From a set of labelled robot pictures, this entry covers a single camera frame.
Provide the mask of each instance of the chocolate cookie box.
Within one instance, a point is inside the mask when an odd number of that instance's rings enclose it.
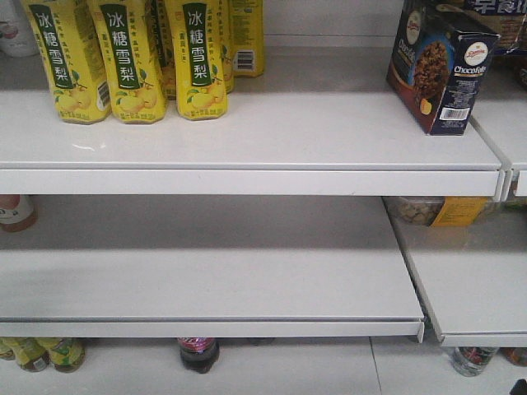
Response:
[[[387,81],[427,134],[464,133],[499,38],[457,7],[405,0]]]

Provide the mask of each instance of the shelf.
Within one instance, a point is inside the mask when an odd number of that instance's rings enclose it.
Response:
[[[270,47],[229,113],[152,126],[62,123],[39,57],[0,57],[0,193],[494,196],[469,127],[429,137],[385,82],[390,48]]]
[[[474,106],[476,129],[507,171],[502,200],[515,181],[515,194],[527,196],[527,92],[508,70],[491,69]]]
[[[418,335],[377,197],[52,196],[2,235],[0,333]]]
[[[88,343],[86,361],[71,374],[48,367],[38,374],[1,361],[0,391],[71,395],[380,395],[367,338],[277,339],[251,346],[222,339],[219,361],[207,374],[185,370],[173,339],[101,339]]]
[[[479,376],[464,377],[450,364],[452,349],[440,347],[435,339],[415,344],[403,338],[376,337],[372,345],[383,395],[506,395],[527,375],[525,368],[514,366],[499,352]]]
[[[467,228],[394,228],[445,346],[527,346],[527,216]]]

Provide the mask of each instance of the snack package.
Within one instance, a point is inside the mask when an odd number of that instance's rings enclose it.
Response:
[[[110,113],[110,95],[86,0],[21,0],[44,61],[60,118],[94,123]]]
[[[88,0],[105,60],[114,116],[154,123],[166,112],[166,91],[152,33],[150,0]]]
[[[227,111],[218,0],[166,2],[175,52],[177,106],[191,120]]]
[[[463,9],[469,16],[496,31],[500,41],[496,54],[511,53],[520,47],[522,25],[527,15],[525,0],[437,0]]]
[[[391,216],[412,225],[469,226],[501,211],[488,197],[383,197]]]
[[[169,100],[175,100],[174,45],[164,0],[152,1],[152,31],[156,41],[157,56],[163,74],[163,84]]]
[[[264,0],[230,0],[235,77],[257,77],[265,69]]]
[[[464,133],[498,39],[457,7],[405,0],[387,80],[427,134]]]

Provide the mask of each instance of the small bottle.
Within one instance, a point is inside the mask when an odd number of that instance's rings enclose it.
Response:
[[[0,359],[2,360],[14,360],[15,359],[15,353],[11,348],[3,344],[3,342],[0,340]]]
[[[49,361],[62,373],[79,369],[84,362],[84,346],[75,337],[37,337],[36,341],[47,350]]]
[[[33,337],[2,337],[0,340],[13,350],[16,364],[23,370],[40,372],[48,366],[48,353]]]
[[[14,58],[39,52],[30,22],[18,0],[0,2],[0,49]]]
[[[19,232],[36,222],[35,205],[27,195],[0,195],[0,227]]]
[[[207,373],[220,356],[215,337],[178,337],[180,356],[186,369]]]
[[[456,347],[452,365],[463,376],[477,376],[485,370],[498,350],[497,347]]]
[[[505,357],[514,365],[527,366],[527,348],[525,347],[507,347],[501,351]]]
[[[253,346],[266,346],[274,342],[275,337],[247,337],[246,339]]]

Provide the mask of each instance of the yellow bottle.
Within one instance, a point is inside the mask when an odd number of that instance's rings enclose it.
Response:
[[[114,116],[154,123],[166,112],[150,0],[88,0],[105,60]]]
[[[230,0],[235,77],[264,73],[264,0]]]
[[[232,40],[231,12],[228,0],[218,0],[220,17],[220,41],[222,43],[222,65],[223,81],[227,93],[234,90],[234,69],[232,59],[234,58],[234,45]]]
[[[165,2],[172,32],[177,105],[182,117],[215,119],[227,111],[218,0]]]
[[[152,31],[156,40],[157,56],[163,74],[163,83],[169,100],[175,100],[174,45],[166,15],[164,0],[152,1]]]
[[[94,123],[110,113],[105,67],[86,0],[21,0],[62,120]]]

